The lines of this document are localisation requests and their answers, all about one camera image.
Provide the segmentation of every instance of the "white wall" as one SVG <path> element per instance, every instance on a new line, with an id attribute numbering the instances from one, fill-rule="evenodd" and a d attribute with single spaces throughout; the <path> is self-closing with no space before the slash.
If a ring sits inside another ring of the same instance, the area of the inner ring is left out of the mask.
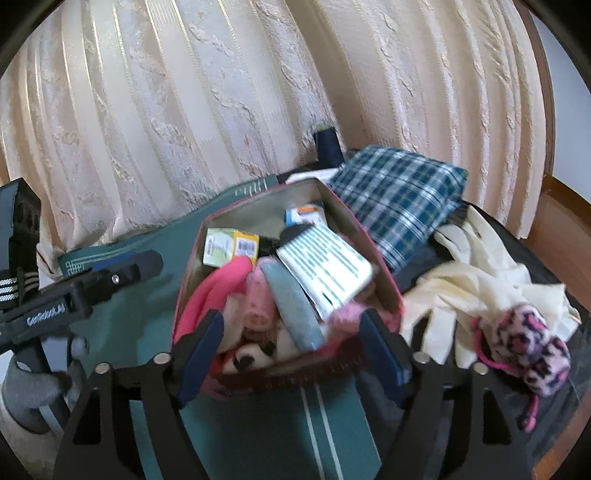
<path id="1" fill-rule="evenodd" d="M 554 177 L 591 203 L 591 93 L 569 55 L 534 17 L 548 58 L 556 112 Z"/>

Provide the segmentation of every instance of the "small box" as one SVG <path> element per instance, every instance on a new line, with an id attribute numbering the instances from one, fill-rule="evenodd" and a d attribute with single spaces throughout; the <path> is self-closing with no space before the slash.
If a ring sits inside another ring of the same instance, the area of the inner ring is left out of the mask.
<path id="1" fill-rule="evenodd" d="M 301 223 L 328 226 L 322 202 L 308 203 L 285 211 L 285 226 L 299 225 Z"/>
<path id="2" fill-rule="evenodd" d="M 223 267 L 234 257 L 246 255 L 252 265 L 258 258 L 259 236 L 234 228 L 208 228 L 203 265 Z"/>

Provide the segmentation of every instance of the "beige curtain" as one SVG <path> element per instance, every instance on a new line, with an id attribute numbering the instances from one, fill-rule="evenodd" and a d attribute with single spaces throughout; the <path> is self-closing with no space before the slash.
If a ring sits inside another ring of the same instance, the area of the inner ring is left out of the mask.
<path id="1" fill-rule="evenodd" d="M 527 236 L 545 118 L 511 0 L 66 0 L 0 80 L 0 177 L 41 197 L 55 274 L 313 160 L 327 124 L 468 169 L 465 198 Z"/>

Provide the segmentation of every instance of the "white gloves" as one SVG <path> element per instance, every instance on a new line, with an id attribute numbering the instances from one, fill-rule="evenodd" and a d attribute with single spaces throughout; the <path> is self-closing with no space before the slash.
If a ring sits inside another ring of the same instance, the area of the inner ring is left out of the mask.
<path id="1" fill-rule="evenodd" d="M 410 344 L 415 325 L 430 313 L 421 349 L 438 363 L 446 360 L 455 338 L 456 363 L 468 368 L 476 360 L 470 320 L 483 317 L 487 336 L 490 323 L 519 303 L 535 305 L 548 328 L 564 341 L 577 329 L 579 312 L 567 300 L 564 284 L 532 284 L 525 265 L 511 258 L 473 207 L 468 207 L 462 228 L 443 225 L 434 237 L 455 261 L 422 276 L 404 296 L 400 333 Z"/>

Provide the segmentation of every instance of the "toiletry bag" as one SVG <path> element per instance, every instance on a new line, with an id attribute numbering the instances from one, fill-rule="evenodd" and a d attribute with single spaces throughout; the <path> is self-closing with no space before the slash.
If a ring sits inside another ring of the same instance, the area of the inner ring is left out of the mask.
<path id="1" fill-rule="evenodd" d="M 376 293 L 368 303 L 392 313 L 394 320 L 389 327 L 397 329 L 402 314 L 402 297 L 380 253 L 341 200 L 322 182 L 307 179 L 280 185 L 241 200 L 205 219 L 197 233 L 178 295 L 173 337 L 189 297 L 214 270 L 202 263 L 208 228 L 236 228 L 278 238 L 285 227 L 286 210 L 315 202 L 324 204 L 329 228 L 345 235 L 355 249 L 375 266 Z M 212 364 L 214 366 L 202 386 L 202 392 L 232 396 L 350 374 L 363 364 L 363 349 L 359 338 L 352 336 L 331 341 L 319 350 L 259 370 L 223 374 L 215 367 L 220 363 L 214 361 Z"/>

